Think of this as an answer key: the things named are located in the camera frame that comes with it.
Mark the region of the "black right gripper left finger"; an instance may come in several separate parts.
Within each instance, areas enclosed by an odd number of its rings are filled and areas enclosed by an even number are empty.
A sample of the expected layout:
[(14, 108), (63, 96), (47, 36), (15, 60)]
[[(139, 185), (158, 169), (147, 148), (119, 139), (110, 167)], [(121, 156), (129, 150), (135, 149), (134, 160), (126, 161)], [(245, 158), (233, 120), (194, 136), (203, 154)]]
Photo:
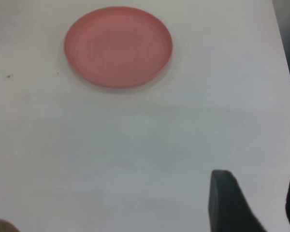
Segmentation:
[(264, 232), (230, 171), (213, 170), (208, 202), (212, 232)]

